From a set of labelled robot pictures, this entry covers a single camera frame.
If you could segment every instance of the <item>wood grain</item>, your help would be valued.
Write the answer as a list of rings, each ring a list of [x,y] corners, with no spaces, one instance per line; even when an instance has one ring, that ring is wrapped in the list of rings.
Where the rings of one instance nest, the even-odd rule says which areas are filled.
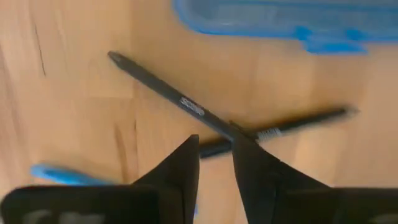
[[[129,183],[211,129],[118,70],[120,51],[244,127],[336,105],[345,122],[263,142],[335,186],[398,187],[398,47],[316,56],[296,41],[198,34],[170,0],[0,0],[0,195],[47,184],[32,164]],[[230,155],[201,162],[197,223],[245,223]]]

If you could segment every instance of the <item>blue lid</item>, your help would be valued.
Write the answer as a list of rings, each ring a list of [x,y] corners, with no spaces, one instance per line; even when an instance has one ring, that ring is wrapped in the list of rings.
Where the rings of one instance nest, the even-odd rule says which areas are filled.
[[[197,32],[298,39],[316,54],[398,40],[397,0],[174,0],[174,8]]]

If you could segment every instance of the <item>blue object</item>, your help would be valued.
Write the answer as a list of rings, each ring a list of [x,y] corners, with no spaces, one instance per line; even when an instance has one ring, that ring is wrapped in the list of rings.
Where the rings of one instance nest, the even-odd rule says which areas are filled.
[[[397,0],[174,0],[174,8],[197,32],[298,39],[315,54],[398,40]]]
[[[112,182],[96,179],[81,172],[55,167],[46,164],[34,165],[30,168],[30,173],[34,177],[51,180],[59,184],[66,185],[111,185]]]

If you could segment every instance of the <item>wooden surface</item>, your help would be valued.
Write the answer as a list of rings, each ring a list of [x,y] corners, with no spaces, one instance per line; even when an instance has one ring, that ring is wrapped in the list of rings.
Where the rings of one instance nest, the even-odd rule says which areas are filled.
[[[118,70],[120,51],[223,119],[361,113],[262,144],[335,186],[398,187],[398,46],[315,56],[296,41],[197,34],[169,0],[0,0],[0,195],[39,162],[132,182],[190,134],[216,134]],[[245,223],[231,156],[201,162],[198,223]]]

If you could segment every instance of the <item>pen tip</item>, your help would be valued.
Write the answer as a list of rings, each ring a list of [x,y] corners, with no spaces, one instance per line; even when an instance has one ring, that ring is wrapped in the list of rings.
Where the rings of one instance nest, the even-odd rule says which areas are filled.
[[[361,111],[359,109],[355,108],[355,107],[347,107],[346,108],[346,114],[348,116],[357,115],[359,112],[361,112]]]
[[[111,58],[115,62],[121,62],[123,56],[117,52],[109,51],[108,57]]]

